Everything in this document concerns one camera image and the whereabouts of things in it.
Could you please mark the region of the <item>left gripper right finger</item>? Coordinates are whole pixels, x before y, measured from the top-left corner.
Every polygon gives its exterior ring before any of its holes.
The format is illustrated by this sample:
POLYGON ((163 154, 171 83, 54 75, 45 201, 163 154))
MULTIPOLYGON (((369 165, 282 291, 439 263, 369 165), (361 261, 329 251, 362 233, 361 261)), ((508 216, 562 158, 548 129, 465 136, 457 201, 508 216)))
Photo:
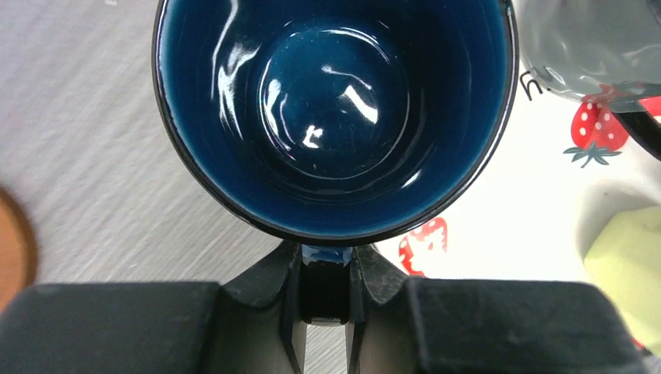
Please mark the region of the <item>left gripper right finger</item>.
POLYGON ((410 277, 352 255, 350 373, 644 373, 605 295, 586 283, 410 277))

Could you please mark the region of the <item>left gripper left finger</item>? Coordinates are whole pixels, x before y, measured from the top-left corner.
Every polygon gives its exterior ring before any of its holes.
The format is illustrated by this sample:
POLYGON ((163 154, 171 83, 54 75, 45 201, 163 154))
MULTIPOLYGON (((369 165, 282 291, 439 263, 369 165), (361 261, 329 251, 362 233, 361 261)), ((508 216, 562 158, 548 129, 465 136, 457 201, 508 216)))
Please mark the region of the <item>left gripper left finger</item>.
POLYGON ((300 248, 227 284, 39 284, 1 314, 4 373, 300 373, 300 248))

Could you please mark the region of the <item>white strawberry serving tray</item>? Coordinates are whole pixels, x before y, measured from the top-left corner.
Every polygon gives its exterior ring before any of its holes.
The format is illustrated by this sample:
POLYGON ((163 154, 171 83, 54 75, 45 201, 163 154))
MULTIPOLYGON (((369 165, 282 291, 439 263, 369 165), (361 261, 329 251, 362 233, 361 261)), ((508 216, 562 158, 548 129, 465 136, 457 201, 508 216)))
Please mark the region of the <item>white strawberry serving tray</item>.
POLYGON ((519 91, 479 180, 441 215, 377 244, 411 275, 585 281, 620 212, 660 207, 660 163, 601 104, 519 91))

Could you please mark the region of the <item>dark blue mug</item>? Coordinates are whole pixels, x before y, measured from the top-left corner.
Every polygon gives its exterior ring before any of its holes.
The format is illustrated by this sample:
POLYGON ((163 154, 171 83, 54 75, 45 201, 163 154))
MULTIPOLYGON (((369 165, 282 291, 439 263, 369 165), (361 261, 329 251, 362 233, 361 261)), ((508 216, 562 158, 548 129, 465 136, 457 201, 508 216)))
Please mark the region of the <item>dark blue mug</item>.
POLYGON ((419 228, 493 156, 509 1, 161 1, 154 91, 182 163, 312 261, 419 228))

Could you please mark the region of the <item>light orange coaster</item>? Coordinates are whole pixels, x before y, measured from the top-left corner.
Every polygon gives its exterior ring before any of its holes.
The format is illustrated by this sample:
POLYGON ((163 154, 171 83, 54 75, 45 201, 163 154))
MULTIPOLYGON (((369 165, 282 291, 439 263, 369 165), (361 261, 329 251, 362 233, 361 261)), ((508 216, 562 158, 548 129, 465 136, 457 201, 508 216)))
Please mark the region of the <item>light orange coaster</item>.
POLYGON ((1 311, 36 278, 37 236, 28 216, 1 187, 1 311))

